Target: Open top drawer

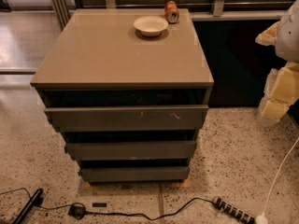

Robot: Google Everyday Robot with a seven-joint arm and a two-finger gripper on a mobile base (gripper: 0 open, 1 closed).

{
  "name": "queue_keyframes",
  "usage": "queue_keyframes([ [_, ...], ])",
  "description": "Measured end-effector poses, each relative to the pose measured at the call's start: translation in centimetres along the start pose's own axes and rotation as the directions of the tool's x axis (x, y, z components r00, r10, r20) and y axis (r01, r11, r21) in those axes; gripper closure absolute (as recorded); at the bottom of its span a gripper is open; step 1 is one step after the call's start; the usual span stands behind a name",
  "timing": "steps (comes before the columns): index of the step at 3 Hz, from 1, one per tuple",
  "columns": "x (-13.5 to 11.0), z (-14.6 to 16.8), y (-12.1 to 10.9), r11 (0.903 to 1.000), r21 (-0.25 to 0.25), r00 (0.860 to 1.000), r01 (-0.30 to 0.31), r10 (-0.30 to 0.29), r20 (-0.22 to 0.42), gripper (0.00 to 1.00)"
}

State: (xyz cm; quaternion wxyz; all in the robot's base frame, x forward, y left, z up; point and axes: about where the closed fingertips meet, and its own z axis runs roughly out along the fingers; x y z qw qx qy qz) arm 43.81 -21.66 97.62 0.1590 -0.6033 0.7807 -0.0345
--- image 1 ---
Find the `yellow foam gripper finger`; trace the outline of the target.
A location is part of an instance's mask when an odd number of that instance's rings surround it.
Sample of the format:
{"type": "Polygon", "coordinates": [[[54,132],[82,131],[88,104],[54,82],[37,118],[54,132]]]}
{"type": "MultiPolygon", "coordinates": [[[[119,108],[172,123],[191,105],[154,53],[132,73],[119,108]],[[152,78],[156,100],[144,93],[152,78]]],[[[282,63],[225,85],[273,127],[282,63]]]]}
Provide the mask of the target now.
{"type": "Polygon", "coordinates": [[[259,104],[260,116],[265,120],[279,121],[298,99],[299,63],[287,62],[279,70],[272,68],[259,104]]]}
{"type": "Polygon", "coordinates": [[[274,46],[277,37],[278,25],[279,22],[277,21],[273,23],[271,26],[269,26],[262,33],[258,34],[255,38],[255,42],[263,46],[274,46]]]}

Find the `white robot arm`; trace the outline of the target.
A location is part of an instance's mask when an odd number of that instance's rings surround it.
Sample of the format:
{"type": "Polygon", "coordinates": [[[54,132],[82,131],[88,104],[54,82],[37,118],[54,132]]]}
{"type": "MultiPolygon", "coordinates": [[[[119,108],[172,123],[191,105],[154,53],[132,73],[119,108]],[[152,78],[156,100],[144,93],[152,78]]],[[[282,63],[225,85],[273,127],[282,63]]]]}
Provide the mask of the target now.
{"type": "Polygon", "coordinates": [[[274,46],[286,64],[268,74],[259,104],[259,120],[264,126],[278,123],[291,105],[299,100],[299,0],[256,38],[263,46],[274,46]]]}

